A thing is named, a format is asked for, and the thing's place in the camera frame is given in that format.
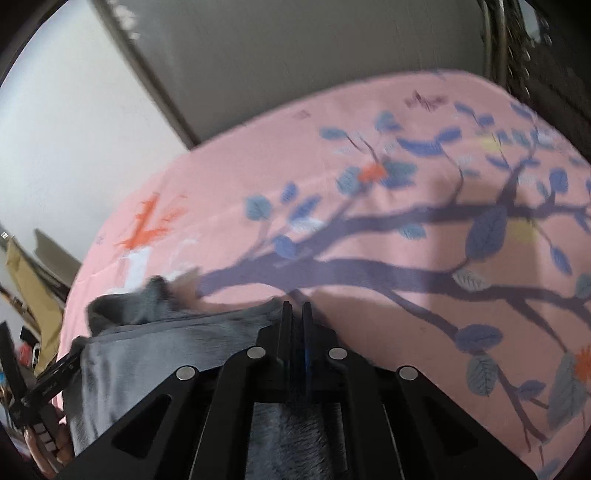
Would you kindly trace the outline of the person's left hand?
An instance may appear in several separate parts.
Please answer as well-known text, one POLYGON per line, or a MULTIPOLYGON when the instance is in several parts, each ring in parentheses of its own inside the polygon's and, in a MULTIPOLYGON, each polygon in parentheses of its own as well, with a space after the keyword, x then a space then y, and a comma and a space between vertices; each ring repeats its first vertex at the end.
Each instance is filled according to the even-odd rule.
POLYGON ((56 407, 51 407, 51 411, 49 418, 55 422, 54 433, 41 431, 37 427, 27 427, 24 430, 25 443, 30 455, 47 479, 54 479, 75 457, 64 412, 56 407))

